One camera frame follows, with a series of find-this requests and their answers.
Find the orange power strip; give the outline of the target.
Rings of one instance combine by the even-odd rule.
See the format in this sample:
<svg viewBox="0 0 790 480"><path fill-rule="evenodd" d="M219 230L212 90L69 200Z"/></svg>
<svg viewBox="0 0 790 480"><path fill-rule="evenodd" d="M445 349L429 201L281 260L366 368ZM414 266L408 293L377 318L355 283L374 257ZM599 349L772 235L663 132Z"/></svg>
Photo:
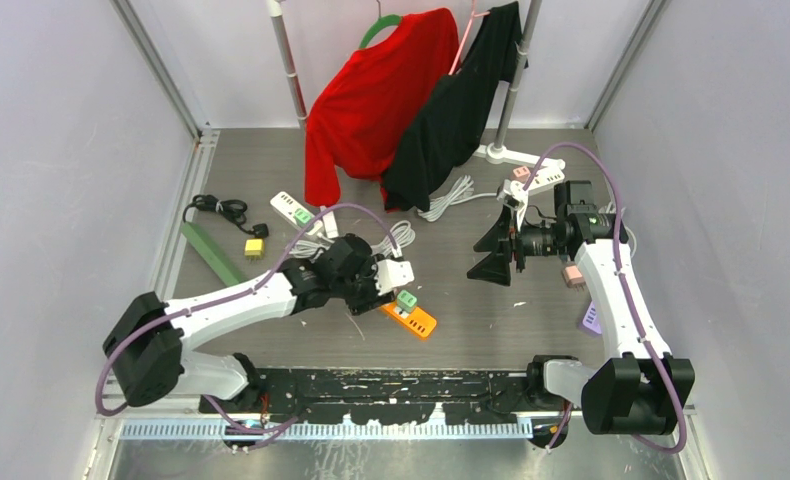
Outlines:
<svg viewBox="0 0 790 480"><path fill-rule="evenodd" d="M411 311L406 311L400 308L396 302L392 302L381 306L379 311L420 340L427 340L437 327L437 320L418 306Z"/></svg>

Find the purple power strip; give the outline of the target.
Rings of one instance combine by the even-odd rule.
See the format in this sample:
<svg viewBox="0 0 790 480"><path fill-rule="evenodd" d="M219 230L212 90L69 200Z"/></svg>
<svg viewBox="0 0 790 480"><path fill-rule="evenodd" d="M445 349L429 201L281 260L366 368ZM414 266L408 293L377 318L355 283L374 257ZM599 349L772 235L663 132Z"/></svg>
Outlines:
<svg viewBox="0 0 790 480"><path fill-rule="evenodd" d="M578 328L591 336L601 336L602 329L598 320L597 311L593 302L590 302L581 320L577 324Z"/></svg>

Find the yellow plug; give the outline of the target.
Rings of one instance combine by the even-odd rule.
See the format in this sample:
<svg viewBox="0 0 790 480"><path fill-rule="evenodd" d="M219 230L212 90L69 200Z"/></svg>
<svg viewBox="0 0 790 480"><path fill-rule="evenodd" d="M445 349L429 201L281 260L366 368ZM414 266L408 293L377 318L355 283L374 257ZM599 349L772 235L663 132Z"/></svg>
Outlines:
<svg viewBox="0 0 790 480"><path fill-rule="evenodd" d="M243 255L249 260L260 259L265 254L265 241L261 238L250 238L244 243Z"/></svg>

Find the green power strip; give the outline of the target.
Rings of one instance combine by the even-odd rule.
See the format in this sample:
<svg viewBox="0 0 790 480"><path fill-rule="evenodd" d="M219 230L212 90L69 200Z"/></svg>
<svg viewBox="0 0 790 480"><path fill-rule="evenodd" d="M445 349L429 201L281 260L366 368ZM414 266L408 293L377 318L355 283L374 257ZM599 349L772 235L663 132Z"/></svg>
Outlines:
<svg viewBox="0 0 790 480"><path fill-rule="evenodd" d="M247 276L232 262L226 252L203 227L193 222L183 222L180 231L187 243L226 287L248 280Z"/></svg>

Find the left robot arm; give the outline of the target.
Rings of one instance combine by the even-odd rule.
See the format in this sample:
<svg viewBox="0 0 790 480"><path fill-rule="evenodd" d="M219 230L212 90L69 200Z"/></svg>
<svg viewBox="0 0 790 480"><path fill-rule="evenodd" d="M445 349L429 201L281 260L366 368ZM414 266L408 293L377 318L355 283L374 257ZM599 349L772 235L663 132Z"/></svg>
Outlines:
<svg viewBox="0 0 790 480"><path fill-rule="evenodd" d="M107 362L96 390L96 408L120 413L103 403L110 376L124 407L153 404L169 395L197 395L203 410L248 413L261 407L266 386L242 353L216 356L202 345L258 322L344 301L353 316L391 303L398 289L414 279L401 251L372 251L362 238L347 234L313 258L286 258L253 280L201 296L161 300L154 292L135 297L102 344Z"/></svg>

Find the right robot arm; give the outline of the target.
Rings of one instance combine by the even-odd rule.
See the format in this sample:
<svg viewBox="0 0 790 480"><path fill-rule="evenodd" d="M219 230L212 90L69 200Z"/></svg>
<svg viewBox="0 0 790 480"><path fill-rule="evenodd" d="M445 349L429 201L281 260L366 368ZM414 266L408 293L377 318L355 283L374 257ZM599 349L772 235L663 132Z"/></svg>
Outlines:
<svg viewBox="0 0 790 480"><path fill-rule="evenodd" d="M571 358L538 361L538 375L525 386L529 403L548 411L565 399L581 408L593 434L642 438L680 430L695 371L672 354L648 313L619 212L600 211L588 181L555 185L555 214L538 225L525 219L522 183L505 181L498 199L497 221L474 246L485 256L468 278L508 286L528 258L564 257L583 277L604 342L598 369Z"/></svg>

